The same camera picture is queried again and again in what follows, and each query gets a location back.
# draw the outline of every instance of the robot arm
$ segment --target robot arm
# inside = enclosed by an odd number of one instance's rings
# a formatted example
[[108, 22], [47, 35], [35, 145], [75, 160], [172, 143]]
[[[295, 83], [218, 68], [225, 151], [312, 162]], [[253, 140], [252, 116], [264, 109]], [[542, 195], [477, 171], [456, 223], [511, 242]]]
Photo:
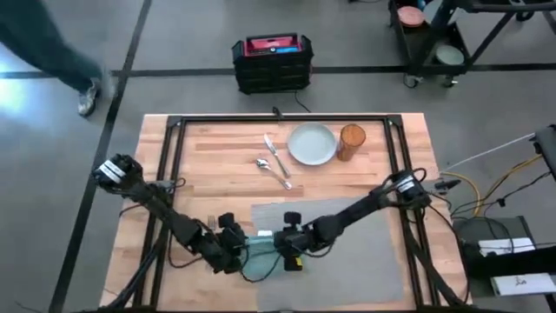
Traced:
[[[396, 192], [402, 202], [395, 202], [388, 197]], [[316, 252], [332, 245], [349, 225], [369, 214], [387, 207], [402, 210], [420, 210], [427, 207], [431, 199], [415, 178], [411, 170], [404, 170], [389, 176], [382, 185], [371, 190], [361, 200], [353, 203], [335, 215], [320, 216], [301, 227], [301, 216], [288, 212], [285, 222], [290, 226], [275, 233], [275, 247], [286, 260], [298, 257], [304, 251]]]
[[131, 156], [113, 156], [93, 170], [92, 176], [100, 188], [144, 206], [170, 229], [183, 248], [200, 253], [215, 273], [241, 269], [238, 256], [245, 245], [245, 234], [231, 213], [220, 216], [218, 222], [223, 230], [218, 234], [201, 221], [179, 214], [171, 207], [166, 190], [145, 183], [142, 166]]
[[[179, 214], [171, 207], [168, 193], [154, 184], [147, 184], [142, 178], [142, 167], [131, 156], [115, 155], [92, 173], [96, 183], [112, 194], [121, 195], [140, 203], [170, 229], [176, 241], [186, 250], [201, 256], [212, 266], [214, 272], [234, 273], [241, 269], [239, 255], [245, 248], [245, 234], [234, 222], [233, 214], [219, 217], [222, 232], [215, 234], [204, 223], [189, 216]], [[402, 202], [388, 198], [396, 192]], [[275, 233], [276, 250], [291, 259], [308, 251], [318, 251], [329, 247], [344, 229], [363, 217], [386, 207], [403, 210], [420, 210], [431, 203], [428, 194], [411, 170], [403, 170], [389, 176], [383, 184], [358, 202], [343, 211], [329, 216], [321, 216], [301, 227], [301, 216], [290, 214], [293, 220], [286, 221], [291, 226]]]

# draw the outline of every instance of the cart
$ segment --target cart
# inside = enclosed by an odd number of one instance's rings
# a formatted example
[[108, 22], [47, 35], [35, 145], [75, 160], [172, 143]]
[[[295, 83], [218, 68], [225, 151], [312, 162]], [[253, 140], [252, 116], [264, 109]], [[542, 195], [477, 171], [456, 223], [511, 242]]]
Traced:
[[[430, 25], [423, 24], [417, 28], [407, 28], [401, 24], [398, 16], [398, 9], [406, 5], [417, 7], [417, 0], [388, 0], [390, 26], [394, 28], [401, 57], [407, 67], [403, 83], [408, 88], [417, 87], [423, 77], [431, 75], [444, 76], [442, 86], [453, 87], [457, 83], [455, 78], [467, 73], [513, 16], [516, 16], [518, 21], [524, 22], [533, 17], [536, 11], [556, 10], [556, 2], [553, 0], [443, 0]], [[458, 24], [449, 24], [450, 18], [457, 8], [462, 8], [468, 13], [506, 14], [498, 21], [477, 50], [470, 55]], [[459, 49], [464, 56], [464, 63], [445, 65], [436, 62], [431, 52], [434, 51], [439, 41]]]

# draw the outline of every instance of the jeans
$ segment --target jeans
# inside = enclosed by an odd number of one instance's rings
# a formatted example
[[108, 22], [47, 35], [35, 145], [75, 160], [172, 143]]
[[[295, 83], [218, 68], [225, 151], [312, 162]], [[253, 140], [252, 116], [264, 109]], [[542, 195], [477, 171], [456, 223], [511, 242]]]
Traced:
[[0, 42], [79, 92], [103, 75], [97, 63], [63, 41], [42, 0], [0, 0]]

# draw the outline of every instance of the white plate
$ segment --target white plate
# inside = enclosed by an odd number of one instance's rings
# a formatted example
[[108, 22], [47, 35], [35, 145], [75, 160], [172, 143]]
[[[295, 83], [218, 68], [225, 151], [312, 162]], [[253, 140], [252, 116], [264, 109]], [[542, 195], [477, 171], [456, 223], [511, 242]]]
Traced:
[[436, 55], [436, 59], [440, 63], [446, 65], [460, 65], [463, 64], [466, 60], [460, 50], [449, 44], [440, 45], [438, 48], [436, 48], [434, 54]]
[[[433, 0], [432, 2], [430, 2], [425, 6], [423, 13], [425, 14], [425, 22], [427, 22], [427, 24], [430, 25], [433, 23], [434, 16], [436, 15], [436, 12], [438, 11], [438, 8], [440, 7], [441, 3], [442, 0]], [[461, 12], [463, 11], [464, 10], [461, 8], [456, 9], [453, 12], [452, 17], [450, 17], [450, 21], [448, 22], [448, 25], [452, 25], [453, 23], [455, 23], [455, 21], [460, 17]]]
[[288, 150], [297, 161], [306, 165], [328, 162], [336, 153], [336, 138], [321, 123], [303, 123], [289, 135]]

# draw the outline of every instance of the gray mat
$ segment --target gray mat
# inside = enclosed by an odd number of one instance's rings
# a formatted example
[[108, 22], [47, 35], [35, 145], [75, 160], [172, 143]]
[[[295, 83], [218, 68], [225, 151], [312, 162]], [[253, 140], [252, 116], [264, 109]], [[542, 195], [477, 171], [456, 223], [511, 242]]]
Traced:
[[[257, 230], [276, 231], [284, 226], [284, 212], [300, 212], [306, 223], [321, 215], [335, 214], [357, 200], [254, 205], [251, 218]], [[387, 212], [375, 212], [347, 228], [327, 256], [306, 257], [303, 272], [272, 275], [257, 286], [259, 311], [318, 310], [403, 299], [400, 265], [388, 230]]]

